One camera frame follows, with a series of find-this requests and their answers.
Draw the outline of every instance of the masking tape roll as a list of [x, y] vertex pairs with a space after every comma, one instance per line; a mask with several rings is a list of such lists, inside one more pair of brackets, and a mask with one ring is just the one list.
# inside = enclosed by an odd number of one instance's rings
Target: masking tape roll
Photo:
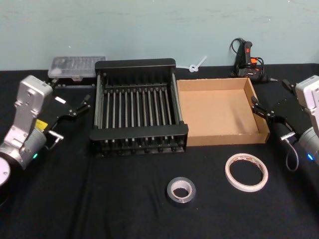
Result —
[[[230, 165], [233, 162], [236, 162], [238, 160], [245, 160], [245, 161], [252, 162], [261, 170], [261, 172], [263, 174], [263, 179], [260, 181], [260, 183], [258, 183], [256, 185], [245, 185], [245, 184], [242, 184], [234, 179], [234, 177], [230, 173]], [[268, 180], [268, 170], [266, 168], [266, 165], [259, 158], [256, 158], [255, 156], [253, 156], [251, 154], [246, 154], [246, 153], [235, 154], [227, 160], [226, 165], [225, 165], [225, 175], [226, 175], [228, 182], [231, 185], [233, 185], [235, 188], [237, 188], [241, 191], [248, 192], [248, 193], [261, 190], [265, 186], [265, 184], [267, 183], [267, 180]]]

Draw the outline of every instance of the open cardboard box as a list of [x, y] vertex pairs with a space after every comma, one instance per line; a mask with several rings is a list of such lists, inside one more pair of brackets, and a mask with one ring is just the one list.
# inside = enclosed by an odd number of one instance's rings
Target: open cardboard box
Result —
[[248, 78], [177, 81], [187, 146], [265, 143], [266, 121], [251, 111], [256, 96]]

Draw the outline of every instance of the black table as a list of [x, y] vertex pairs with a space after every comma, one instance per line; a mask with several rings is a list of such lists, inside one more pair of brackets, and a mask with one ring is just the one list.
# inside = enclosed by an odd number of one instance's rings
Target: black table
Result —
[[[225, 78], [230, 67], [178, 70], [178, 79]], [[302, 81], [319, 65], [268, 65], [273, 78]], [[17, 87], [27, 75], [46, 71], [0, 72], [0, 138], [12, 124]], [[265, 106], [291, 97], [280, 83], [254, 86]], [[56, 95], [77, 105], [94, 89], [59, 89]], [[0, 208], [1, 239], [101, 238], [319, 238], [319, 167], [300, 151], [300, 168], [285, 168], [287, 147], [271, 128], [267, 144], [189, 147], [186, 153], [96, 159], [88, 134], [93, 110], [56, 130], [65, 136], [52, 151], [42, 150], [29, 165], [7, 203]], [[269, 180], [256, 193], [232, 187], [224, 175], [227, 159], [250, 153], [267, 166]], [[258, 172], [240, 163], [234, 174], [253, 181]], [[189, 207], [173, 207], [167, 183], [184, 176], [196, 185]]]

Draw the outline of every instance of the wall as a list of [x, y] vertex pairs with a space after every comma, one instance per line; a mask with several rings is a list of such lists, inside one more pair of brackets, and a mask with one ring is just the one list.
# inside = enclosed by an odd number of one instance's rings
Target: wall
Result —
[[318, 10], [318, 0], [2, 0], [0, 70], [94, 54], [232, 65], [238, 36], [266, 64], [319, 63]]

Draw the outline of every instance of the white cable tie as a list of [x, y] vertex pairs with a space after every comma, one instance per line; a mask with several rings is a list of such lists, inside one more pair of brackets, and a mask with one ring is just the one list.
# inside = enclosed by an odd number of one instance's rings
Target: white cable tie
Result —
[[203, 62], [207, 59], [207, 56], [204, 56], [203, 59], [197, 64], [197, 65], [190, 65], [190, 66], [176, 66], [177, 68], [183, 68], [183, 69], [188, 69], [190, 72], [197, 72], [198, 68], [203, 64]]

